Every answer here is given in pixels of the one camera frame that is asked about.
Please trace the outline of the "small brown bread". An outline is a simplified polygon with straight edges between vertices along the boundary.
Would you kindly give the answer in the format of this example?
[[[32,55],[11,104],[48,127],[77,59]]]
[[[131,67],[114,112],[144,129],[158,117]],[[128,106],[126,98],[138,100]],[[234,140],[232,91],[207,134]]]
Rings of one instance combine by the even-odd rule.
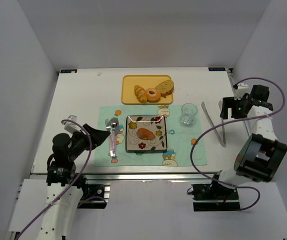
[[[136,136],[141,140],[147,140],[147,141],[151,141],[156,138],[156,135],[152,131],[143,127],[137,130]]]

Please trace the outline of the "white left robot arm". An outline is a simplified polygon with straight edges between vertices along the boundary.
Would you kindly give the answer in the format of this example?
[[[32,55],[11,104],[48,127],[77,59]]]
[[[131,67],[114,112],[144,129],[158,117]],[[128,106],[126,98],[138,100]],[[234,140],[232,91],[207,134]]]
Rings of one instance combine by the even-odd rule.
[[[106,130],[84,124],[80,130],[72,127],[52,139],[52,154],[47,160],[46,210],[37,239],[68,240],[77,208],[88,206],[91,200],[104,200],[104,185],[88,184],[86,177],[76,172],[74,161],[109,136]]]

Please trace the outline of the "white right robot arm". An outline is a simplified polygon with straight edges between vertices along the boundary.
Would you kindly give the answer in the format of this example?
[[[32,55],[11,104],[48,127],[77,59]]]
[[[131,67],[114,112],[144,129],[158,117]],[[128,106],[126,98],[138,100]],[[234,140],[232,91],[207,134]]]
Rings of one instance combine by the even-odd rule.
[[[224,97],[220,117],[247,120],[251,133],[235,158],[232,168],[221,170],[213,177],[225,188],[248,182],[270,182],[276,174],[286,152],[287,145],[275,135],[271,114],[274,107],[268,102],[269,87],[260,84],[234,85],[235,95]]]

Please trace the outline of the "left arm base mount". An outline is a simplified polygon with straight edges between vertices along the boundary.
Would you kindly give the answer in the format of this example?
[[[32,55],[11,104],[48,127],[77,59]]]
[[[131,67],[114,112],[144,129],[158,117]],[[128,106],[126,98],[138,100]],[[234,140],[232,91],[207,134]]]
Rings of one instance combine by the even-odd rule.
[[[82,191],[82,196],[77,205],[78,209],[103,210],[106,208],[110,194],[109,184],[80,176],[72,186]]]

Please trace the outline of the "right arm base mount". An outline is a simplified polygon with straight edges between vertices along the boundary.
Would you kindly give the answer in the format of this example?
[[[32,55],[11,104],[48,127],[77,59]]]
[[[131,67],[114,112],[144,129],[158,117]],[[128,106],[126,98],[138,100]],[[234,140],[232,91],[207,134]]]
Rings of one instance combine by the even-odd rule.
[[[194,212],[236,212],[241,209],[236,189],[215,184],[192,184],[187,194],[192,196]]]

